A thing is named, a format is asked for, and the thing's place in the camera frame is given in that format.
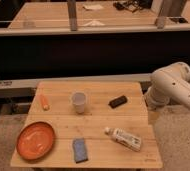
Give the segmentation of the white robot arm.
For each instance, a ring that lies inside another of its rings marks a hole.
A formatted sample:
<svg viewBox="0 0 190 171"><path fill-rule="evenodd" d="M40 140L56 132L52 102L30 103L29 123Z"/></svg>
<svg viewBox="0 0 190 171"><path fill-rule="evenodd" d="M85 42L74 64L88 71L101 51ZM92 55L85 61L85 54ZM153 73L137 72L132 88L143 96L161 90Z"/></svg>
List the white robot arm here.
<svg viewBox="0 0 190 171"><path fill-rule="evenodd" d="M187 63L176 62L159 68L151 74L150 80L144 99L151 110L166 106L171 99L190 110L190 66Z"/></svg>

